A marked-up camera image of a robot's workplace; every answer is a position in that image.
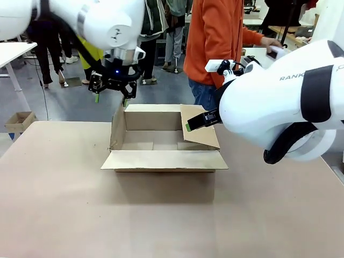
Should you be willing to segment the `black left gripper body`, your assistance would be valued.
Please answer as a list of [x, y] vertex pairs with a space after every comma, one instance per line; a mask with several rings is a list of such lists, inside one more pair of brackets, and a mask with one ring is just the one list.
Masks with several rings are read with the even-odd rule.
[[105, 59], [103, 62], [103, 84], [107, 89], [121, 89], [130, 82], [135, 82], [142, 74], [142, 69], [138, 64], [123, 66], [122, 60]]

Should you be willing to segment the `person's left hand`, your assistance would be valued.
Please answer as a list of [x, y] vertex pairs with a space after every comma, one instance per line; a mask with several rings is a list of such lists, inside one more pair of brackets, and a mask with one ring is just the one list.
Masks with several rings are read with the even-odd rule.
[[270, 49], [271, 46], [283, 48], [282, 44], [277, 39], [268, 38], [268, 37], [262, 37], [260, 41], [260, 45], [262, 47], [265, 47], [266, 49]]

